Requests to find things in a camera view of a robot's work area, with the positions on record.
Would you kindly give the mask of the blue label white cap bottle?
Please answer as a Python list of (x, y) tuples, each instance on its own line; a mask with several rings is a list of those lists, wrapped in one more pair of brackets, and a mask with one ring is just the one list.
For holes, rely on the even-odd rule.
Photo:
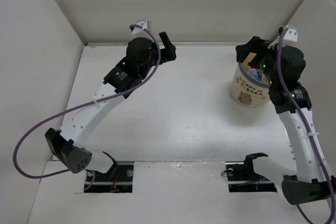
[(254, 68), (247, 68), (246, 73), (250, 78), (252, 78), (255, 81), (268, 83), (267, 78), (265, 77), (264, 73), (260, 69), (254, 69)]

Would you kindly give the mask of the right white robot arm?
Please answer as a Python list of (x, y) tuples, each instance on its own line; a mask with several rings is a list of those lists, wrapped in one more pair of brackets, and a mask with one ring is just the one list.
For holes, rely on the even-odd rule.
[(249, 154), (244, 160), (244, 175), (249, 179), (266, 178), (280, 186), (291, 205), (334, 199), (335, 176), (322, 156), (308, 91), (299, 82), (306, 67), (303, 52), (293, 46), (272, 46), (257, 36), (235, 50), (238, 63), (254, 54), (249, 65), (261, 70), (270, 82), (268, 94), (285, 127), (296, 162), (296, 170), (290, 170), (265, 153)]

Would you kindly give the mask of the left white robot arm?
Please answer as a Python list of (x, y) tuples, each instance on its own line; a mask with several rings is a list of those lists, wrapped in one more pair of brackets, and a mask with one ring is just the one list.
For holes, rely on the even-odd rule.
[(96, 155), (85, 149), (89, 136), (100, 122), (141, 84), (150, 69), (176, 59), (176, 48), (166, 32), (159, 34), (164, 45), (137, 37), (128, 43), (126, 56), (104, 77), (93, 96), (93, 103), (80, 109), (69, 121), (55, 130), (50, 128), (45, 138), (51, 152), (74, 174), (82, 170), (97, 172), (105, 180), (117, 175), (118, 162), (108, 153)]

